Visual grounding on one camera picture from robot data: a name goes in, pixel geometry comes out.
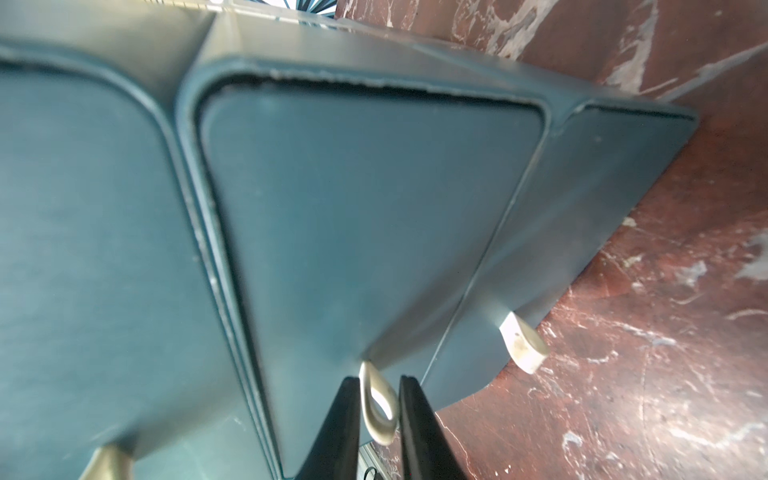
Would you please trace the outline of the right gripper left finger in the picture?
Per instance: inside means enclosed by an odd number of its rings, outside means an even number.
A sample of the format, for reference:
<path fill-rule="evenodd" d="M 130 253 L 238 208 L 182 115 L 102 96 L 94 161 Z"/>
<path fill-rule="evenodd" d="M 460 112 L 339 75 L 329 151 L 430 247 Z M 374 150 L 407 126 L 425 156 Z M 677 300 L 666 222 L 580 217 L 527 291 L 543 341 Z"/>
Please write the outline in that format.
<path fill-rule="evenodd" d="M 360 419 L 360 380 L 346 377 L 295 479 L 355 480 Z"/>

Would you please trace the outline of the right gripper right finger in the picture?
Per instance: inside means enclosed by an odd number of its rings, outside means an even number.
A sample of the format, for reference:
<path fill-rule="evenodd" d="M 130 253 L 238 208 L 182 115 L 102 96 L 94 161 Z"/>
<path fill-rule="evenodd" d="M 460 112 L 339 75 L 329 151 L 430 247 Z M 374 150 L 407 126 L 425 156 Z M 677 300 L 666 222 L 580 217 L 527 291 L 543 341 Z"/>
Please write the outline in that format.
<path fill-rule="evenodd" d="M 401 377 L 399 403 L 403 478 L 465 480 L 467 476 L 415 377 Z"/>

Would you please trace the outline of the teal top drawer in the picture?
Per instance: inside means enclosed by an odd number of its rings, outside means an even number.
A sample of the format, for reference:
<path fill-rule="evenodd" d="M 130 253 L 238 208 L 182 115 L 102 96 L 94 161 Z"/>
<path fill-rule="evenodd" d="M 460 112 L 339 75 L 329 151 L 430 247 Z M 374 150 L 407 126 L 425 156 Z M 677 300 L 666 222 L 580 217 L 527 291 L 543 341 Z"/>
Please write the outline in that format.
<path fill-rule="evenodd" d="M 125 92 L 1 69 L 1 475 L 267 472 L 166 139 Z"/>

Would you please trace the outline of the teal three-drawer cabinet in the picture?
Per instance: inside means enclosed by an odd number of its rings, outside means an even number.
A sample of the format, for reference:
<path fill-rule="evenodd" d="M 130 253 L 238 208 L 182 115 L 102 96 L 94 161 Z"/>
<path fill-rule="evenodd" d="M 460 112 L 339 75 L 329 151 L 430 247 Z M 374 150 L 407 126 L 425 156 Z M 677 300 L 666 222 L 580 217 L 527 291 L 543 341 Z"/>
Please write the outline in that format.
<path fill-rule="evenodd" d="M 1 5 L 1 475 L 289 479 L 364 362 L 511 360 L 698 125 L 246 1 Z"/>

